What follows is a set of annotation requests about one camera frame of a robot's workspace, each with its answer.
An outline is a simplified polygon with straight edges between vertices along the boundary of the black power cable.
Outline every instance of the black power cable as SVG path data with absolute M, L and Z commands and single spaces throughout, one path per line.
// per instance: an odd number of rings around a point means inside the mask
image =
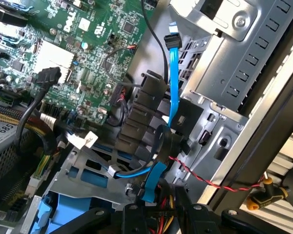
M 163 59 L 164 59 L 164 81 L 166 84 L 168 84 L 168 61 L 167 61 L 167 58 L 166 58 L 166 53 L 165 53 L 165 50 L 164 50 L 164 47 L 163 45 L 161 44 L 161 41 L 158 39 L 156 33 L 154 32 L 148 18 L 147 18 L 147 13 L 146 13 L 146 10 L 145 10 L 145 1 L 146 0 L 141 0 L 141 8 L 142 8 L 142 14 L 143 14 L 143 17 L 145 18 L 145 22 L 146 22 L 146 25 L 148 27 L 148 29 L 150 30 L 151 34 L 154 36 L 155 40 L 157 41 L 157 43 L 159 44 L 162 52 L 163 52 Z
M 34 101 L 29 105 L 28 109 L 20 118 L 18 127 L 16 129 L 16 133 L 15 133 L 14 146 L 16 147 L 16 152 L 18 155 L 20 156 L 22 155 L 21 136 L 23 134 L 23 130 L 24 130 L 26 122 L 28 121 L 28 118 L 32 115 L 34 110 L 37 108 L 37 106 L 43 100 L 45 95 L 48 93 L 50 87 L 58 83 L 61 75 L 62 74 L 59 67 L 43 69 L 41 72 L 38 73 L 38 79 L 36 83 L 41 85 L 41 89 L 39 93 L 36 95 Z
M 43 100 L 44 96 L 48 93 L 48 90 L 42 89 L 38 93 L 38 95 L 35 97 L 34 101 L 30 104 L 28 109 L 24 112 L 23 116 L 21 117 L 18 127 L 16 129 L 15 138 L 14 138 L 14 145 L 16 147 L 17 154 L 21 155 L 21 136 L 23 134 L 23 130 L 25 127 L 25 124 L 28 121 L 28 118 L 31 116 L 33 111 L 36 109 L 36 107 L 40 104 L 40 102 Z

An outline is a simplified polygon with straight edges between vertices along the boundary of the blue plastic tab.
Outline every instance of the blue plastic tab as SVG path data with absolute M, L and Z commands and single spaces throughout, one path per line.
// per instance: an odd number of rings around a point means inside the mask
M 146 184 L 145 184 L 145 194 L 142 197 L 143 201 L 146 202 L 154 202 L 155 200 L 155 188 L 157 186 L 157 183 L 164 172 L 166 170 L 167 166 L 161 162 L 157 162 L 156 165 L 152 168 L 152 171 L 150 172 Z
M 50 220 L 46 234 L 53 232 L 88 211 L 90 202 L 91 198 L 71 198 L 59 195 L 58 207 Z
M 51 206 L 48 205 L 49 197 L 45 197 L 39 204 L 37 218 L 34 222 L 30 234 L 39 234 L 41 229 L 48 224 L 49 217 L 52 212 Z

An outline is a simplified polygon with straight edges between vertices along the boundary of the motherboard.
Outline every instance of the motherboard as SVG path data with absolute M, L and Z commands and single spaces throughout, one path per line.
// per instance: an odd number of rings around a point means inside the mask
M 151 17 L 156 6 L 146 1 Z M 102 125 L 114 104 L 135 50 L 112 51 L 139 45 L 147 28 L 140 0 L 18 0 L 28 17 L 26 27 L 0 23 L 0 86 L 35 96 L 37 74 L 60 67 L 61 78 L 43 100 Z M 116 79 L 111 79 L 104 69 Z

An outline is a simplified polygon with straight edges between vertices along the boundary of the microchip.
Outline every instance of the microchip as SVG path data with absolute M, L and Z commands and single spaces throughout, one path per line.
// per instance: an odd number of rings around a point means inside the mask
M 101 67 L 102 67 L 103 69 L 105 69 L 105 64 L 104 64 L 104 62 L 102 63 Z M 109 72 L 109 70 L 111 70 L 111 67 L 112 67 L 112 63 L 106 61 L 106 69 L 107 69 L 108 72 Z
M 23 69 L 23 66 L 24 66 L 23 63 L 21 63 L 21 62 L 19 62 L 19 61 L 17 61 L 17 60 L 14 60 L 14 61 L 13 61 L 12 68 L 13 68 L 14 70 L 17 70 L 17 71 L 21 72 L 22 69 Z
M 33 77 L 27 77 L 27 82 L 31 83 L 33 81 Z
M 81 44 L 79 41 L 75 42 L 75 47 L 76 47 L 76 48 L 79 49 L 81 45 L 82 45 L 82 44 Z
M 19 31 L 19 35 L 20 35 L 21 37 L 24 37 L 24 36 L 25 36 L 25 32 L 24 32 L 24 31 Z
M 67 42 L 67 44 L 72 45 L 73 42 L 74 42 L 74 38 L 69 36 L 69 37 L 66 38 L 66 42 Z
M 133 30 L 135 28 L 135 25 L 129 23 L 129 22 L 126 22 L 125 25 L 124 25 L 124 28 L 123 30 L 129 34 L 132 34 L 133 33 Z
M 68 8 L 68 4 L 66 2 L 62 1 L 61 8 L 66 10 Z

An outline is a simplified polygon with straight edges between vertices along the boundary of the cable clip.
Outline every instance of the cable clip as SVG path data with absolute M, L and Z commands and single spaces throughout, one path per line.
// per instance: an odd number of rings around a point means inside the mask
M 114 164 L 114 165 L 110 165 L 108 167 L 107 173 L 109 173 L 112 177 L 114 177 L 115 174 L 120 172 L 120 171 L 121 171 L 121 169 L 117 165 Z

